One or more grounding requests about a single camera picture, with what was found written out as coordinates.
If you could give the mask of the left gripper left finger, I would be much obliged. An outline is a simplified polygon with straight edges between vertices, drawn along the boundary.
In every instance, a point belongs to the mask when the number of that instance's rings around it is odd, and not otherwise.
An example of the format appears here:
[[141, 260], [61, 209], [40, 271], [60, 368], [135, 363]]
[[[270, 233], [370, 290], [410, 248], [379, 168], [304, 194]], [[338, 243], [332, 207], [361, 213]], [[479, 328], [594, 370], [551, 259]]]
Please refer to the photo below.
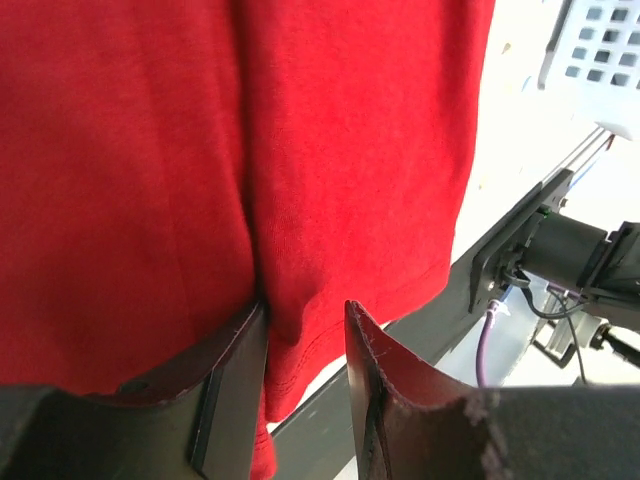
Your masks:
[[256, 303], [111, 395], [1, 390], [4, 479], [246, 479], [266, 362]]

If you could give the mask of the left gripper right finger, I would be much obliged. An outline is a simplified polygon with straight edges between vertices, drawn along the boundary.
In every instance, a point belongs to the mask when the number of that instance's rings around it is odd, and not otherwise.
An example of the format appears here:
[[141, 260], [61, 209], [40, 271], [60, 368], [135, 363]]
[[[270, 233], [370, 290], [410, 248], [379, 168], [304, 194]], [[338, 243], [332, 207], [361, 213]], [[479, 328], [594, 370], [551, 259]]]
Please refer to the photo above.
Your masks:
[[353, 435], [362, 479], [635, 479], [632, 385], [474, 388], [345, 305]]

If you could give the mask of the red t shirt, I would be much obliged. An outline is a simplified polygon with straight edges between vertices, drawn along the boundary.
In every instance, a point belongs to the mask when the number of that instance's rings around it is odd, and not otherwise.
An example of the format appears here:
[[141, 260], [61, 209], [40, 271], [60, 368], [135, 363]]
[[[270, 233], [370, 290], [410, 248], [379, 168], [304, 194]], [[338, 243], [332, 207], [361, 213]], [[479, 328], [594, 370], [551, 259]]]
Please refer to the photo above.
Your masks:
[[447, 283], [490, 1], [5, 1], [1, 380], [105, 393], [270, 309], [268, 433]]

